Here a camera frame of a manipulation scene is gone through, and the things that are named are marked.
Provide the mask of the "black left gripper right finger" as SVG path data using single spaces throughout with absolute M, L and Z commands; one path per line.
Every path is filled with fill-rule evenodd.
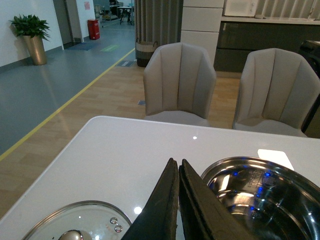
M 251 240 L 186 159 L 179 167 L 179 206 L 186 240 Z

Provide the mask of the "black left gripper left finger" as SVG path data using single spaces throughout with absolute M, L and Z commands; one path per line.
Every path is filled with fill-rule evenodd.
M 178 164 L 170 158 L 142 212 L 123 240 L 174 240 L 179 197 Z

